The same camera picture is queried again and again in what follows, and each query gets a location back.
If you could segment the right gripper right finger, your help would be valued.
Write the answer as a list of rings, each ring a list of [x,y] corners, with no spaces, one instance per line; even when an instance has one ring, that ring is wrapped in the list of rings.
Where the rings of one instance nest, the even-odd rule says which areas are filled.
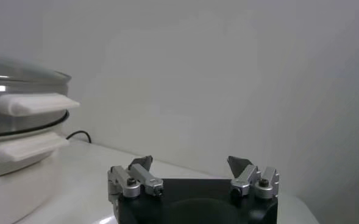
[[[269,200],[279,195],[279,173],[274,167],[266,167],[263,173],[248,159],[229,156],[227,159],[233,179],[230,194],[234,199],[254,194],[256,198]]]

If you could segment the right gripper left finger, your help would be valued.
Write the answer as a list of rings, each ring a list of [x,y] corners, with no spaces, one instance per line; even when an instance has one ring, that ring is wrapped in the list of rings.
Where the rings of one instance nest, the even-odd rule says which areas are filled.
[[[135,158],[127,167],[112,166],[107,172],[108,200],[136,200],[143,195],[160,201],[163,198],[163,180],[153,176],[151,155]]]

